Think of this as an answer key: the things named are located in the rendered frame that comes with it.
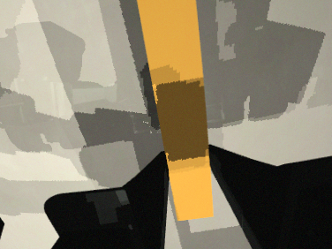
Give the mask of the orange bar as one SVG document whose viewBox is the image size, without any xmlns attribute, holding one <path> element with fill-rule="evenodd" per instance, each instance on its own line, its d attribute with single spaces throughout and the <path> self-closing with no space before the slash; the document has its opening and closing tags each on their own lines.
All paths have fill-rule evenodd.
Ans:
<svg viewBox="0 0 332 249">
<path fill-rule="evenodd" d="M 138 0 L 177 220 L 213 216 L 195 0 Z"/>
</svg>

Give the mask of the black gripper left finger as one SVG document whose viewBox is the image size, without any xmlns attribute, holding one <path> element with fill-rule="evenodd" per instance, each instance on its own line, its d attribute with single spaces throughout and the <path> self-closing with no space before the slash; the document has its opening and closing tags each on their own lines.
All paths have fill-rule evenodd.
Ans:
<svg viewBox="0 0 332 249">
<path fill-rule="evenodd" d="M 59 193 L 45 201 L 44 211 L 58 236 L 124 228 L 135 249 L 164 249 L 169 178 L 162 151 L 124 186 Z"/>
</svg>

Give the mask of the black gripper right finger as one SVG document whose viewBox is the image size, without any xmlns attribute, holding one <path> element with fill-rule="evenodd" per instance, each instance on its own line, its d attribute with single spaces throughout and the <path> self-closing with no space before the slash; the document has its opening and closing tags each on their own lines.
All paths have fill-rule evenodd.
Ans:
<svg viewBox="0 0 332 249">
<path fill-rule="evenodd" d="M 209 161 L 252 249 L 287 249 L 298 194 L 332 184 L 332 155 L 279 166 L 209 145 Z"/>
</svg>

